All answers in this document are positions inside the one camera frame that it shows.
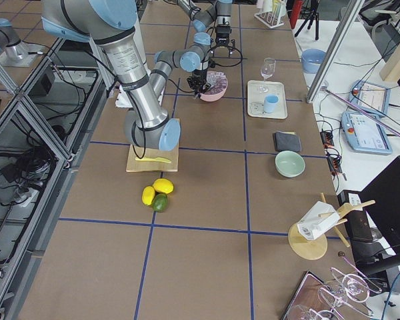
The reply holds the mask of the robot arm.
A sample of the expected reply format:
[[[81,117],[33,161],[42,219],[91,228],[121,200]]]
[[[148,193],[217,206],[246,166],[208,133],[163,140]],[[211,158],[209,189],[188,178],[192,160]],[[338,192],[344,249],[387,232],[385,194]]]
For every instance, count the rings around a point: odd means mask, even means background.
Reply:
[[[210,28],[215,31],[214,46],[211,47],[212,53],[222,47],[228,50],[229,57],[232,56],[236,51],[235,40],[230,39],[232,1],[212,1],[205,10],[188,0],[176,0],[171,3],[178,5],[188,15],[197,32],[207,32]]]
[[[125,118],[125,135],[132,145],[171,151],[181,127],[159,104],[159,96],[174,68],[194,72],[208,58],[210,37],[196,33],[186,50],[161,51],[148,72],[135,41],[137,6],[134,1],[43,1],[46,32],[78,42],[94,41],[111,62],[132,108]]]

